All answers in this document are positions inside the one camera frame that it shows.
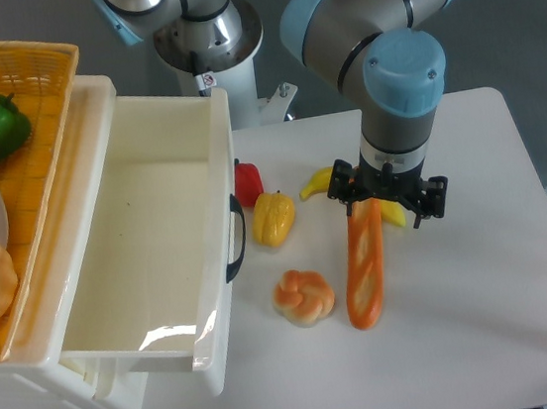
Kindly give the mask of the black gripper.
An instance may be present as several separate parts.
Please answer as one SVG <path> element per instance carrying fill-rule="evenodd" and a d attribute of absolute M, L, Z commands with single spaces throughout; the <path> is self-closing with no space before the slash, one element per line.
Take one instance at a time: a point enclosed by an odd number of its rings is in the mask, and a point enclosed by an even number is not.
<path fill-rule="evenodd" d="M 398 202 L 414 213 L 413 228 L 419 229 L 422 220 L 444 218 L 448 187 L 445 175 L 434 175 L 424 180 L 421 175 L 423 163 L 398 173 L 389 162 L 381 169 L 375 169 L 362 158 L 357 167 L 336 159 L 327 197 L 344 204 L 348 217 L 353 214 L 355 202 L 371 198 Z"/>

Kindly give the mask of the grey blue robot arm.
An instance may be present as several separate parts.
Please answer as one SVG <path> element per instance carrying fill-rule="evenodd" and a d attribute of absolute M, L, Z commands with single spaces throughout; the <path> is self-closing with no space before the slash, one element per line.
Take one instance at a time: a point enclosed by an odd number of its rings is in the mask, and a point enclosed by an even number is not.
<path fill-rule="evenodd" d="M 254 57 L 263 26 L 245 0 L 92 0 L 128 45 L 152 41 L 181 92 L 229 98 L 234 129 L 259 126 Z M 441 218 L 448 181 L 421 175 L 445 52 L 419 25 L 452 0 L 290 0 L 279 23 L 286 50 L 360 108 L 359 164 L 337 161 L 328 195 L 345 205 L 380 198 L 418 221 Z"/>

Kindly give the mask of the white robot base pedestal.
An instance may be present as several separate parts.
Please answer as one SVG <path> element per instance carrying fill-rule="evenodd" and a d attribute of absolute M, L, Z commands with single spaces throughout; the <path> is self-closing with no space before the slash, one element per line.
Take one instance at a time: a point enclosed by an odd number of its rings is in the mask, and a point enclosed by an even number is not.
<path fill-rule="evenodd" d="M 263 25 L 246 0 L 229 0 L 221 14 L 192 21 L 180 17 L 154 35 L 161 60 L 175 74 L 183 96 L 227 93 L 232 128 L 283 122 L 298 87 L 282 82 L 272 96 L 260 97 L 254 58 L 263 42 Z"/>

